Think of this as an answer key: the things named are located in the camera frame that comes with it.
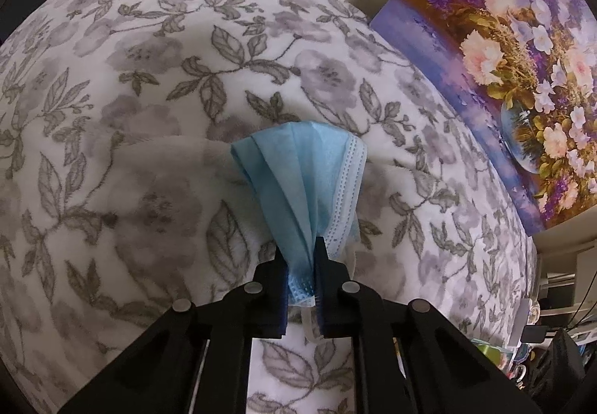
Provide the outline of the blue face mask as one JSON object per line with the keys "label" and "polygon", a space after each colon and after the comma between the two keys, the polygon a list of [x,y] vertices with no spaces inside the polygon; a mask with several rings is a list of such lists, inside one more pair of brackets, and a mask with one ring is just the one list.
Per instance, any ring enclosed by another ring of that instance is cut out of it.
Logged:
{"label": "blue face mask", "polygon": [[358,337],[358,284],[340,259],[358,234],[358,201],[367,150],[330,125],[281,125],[232,144],[275,243],[273,260],[241,287],[254,303],[262,337],[283,336],[291,305],[313,306],[321,336]]}

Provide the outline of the floral patterned blanket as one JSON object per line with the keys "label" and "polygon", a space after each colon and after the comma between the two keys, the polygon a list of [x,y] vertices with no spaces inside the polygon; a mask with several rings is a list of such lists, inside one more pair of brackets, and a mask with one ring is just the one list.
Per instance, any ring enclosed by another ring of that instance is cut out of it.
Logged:
{"label": "floral patterned blanket", "polygon": [[47,0],[1,44],[1,358],[57,412],[175,300],[275,250],[233,142],[367,147],[357,280],[505,345],[535,251],[454,107],[344,0]]}

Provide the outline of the flower bouquet painting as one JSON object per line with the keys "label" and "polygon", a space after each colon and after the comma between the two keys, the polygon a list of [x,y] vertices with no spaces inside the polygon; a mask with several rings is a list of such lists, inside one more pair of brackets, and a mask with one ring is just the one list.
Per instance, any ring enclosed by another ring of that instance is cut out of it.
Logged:
{"label": "flower bouquet painting", "polygon": [[460,114],[529,234],[595,205],[591,0],[388,0],[371,24]]}

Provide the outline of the black power adapter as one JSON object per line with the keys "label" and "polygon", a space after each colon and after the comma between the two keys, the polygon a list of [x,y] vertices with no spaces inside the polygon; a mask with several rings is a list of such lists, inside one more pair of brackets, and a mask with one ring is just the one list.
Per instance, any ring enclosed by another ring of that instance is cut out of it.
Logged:
{"label": "black power adapter", "polygon": [[528,344],[543,343],[546,339],[546,333],[550,329],[542,325],[525,325],[522,329],[520,341]]}

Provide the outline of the teal and white tray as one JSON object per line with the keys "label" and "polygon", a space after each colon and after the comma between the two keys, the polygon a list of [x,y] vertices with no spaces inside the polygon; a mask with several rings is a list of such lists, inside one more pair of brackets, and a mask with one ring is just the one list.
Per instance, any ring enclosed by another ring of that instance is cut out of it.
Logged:
{"label": "teal and white tray", "polygon": [[499,370],[508,370],[513,355],[509,349],[492,345],[477,338],[472,338],[471,341],[472,344],[476,345],[476,348],[483,353],[483,355],[489,359],[491,363],[494,364]]}

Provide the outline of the white power strip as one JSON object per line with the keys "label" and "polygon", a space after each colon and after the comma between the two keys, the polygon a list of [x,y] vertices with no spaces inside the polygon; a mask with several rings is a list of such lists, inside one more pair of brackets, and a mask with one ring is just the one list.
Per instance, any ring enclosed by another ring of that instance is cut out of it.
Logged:
{"label": "white power strip", "polygon": [[520,300],[514,316],[514,322],[508,340],[508,347],[518,347],[521,343],[523,329],[527,325],[535,325],[540,318],[539,302],[530,298]]}

